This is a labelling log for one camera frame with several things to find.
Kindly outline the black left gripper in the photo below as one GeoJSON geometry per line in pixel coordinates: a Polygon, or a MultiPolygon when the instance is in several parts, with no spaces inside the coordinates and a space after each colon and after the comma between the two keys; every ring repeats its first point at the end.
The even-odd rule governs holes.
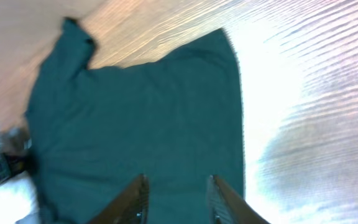
{"type": "Polygon", "coordinates": [[[31,146],[32,140],[24,128],[0,131],[0,185],[35,167],[29,154],[31,146]]]}

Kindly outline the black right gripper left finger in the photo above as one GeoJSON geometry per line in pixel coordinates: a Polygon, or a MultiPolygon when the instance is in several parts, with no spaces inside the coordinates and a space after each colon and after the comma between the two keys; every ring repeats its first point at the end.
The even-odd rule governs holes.
{"type": "Polygon", "coordinates": [[[140,174],[87,224],[146,224],[149,193],[149,180],[140,174]]]}

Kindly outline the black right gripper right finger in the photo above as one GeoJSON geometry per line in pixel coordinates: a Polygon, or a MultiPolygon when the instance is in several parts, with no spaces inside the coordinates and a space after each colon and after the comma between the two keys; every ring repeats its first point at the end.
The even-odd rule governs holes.
{"type": "Polygon", "coordinates": [[[212,224],[269,224],[218,175],[209,177],[206,195],[212,224]]]}

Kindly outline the black t-shirt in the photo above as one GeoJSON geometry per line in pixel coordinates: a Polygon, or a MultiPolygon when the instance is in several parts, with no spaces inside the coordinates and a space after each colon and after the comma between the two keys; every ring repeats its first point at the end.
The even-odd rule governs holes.
{"type": "Polygon", "coordinates": [[[42,220],[86,223],[145,174],[149,223],[208,223],[210,175],[243,191],[241,86],[224,31],[127,68],[89,69],[95,48],[65,19],[30,94],[42,220]]]}

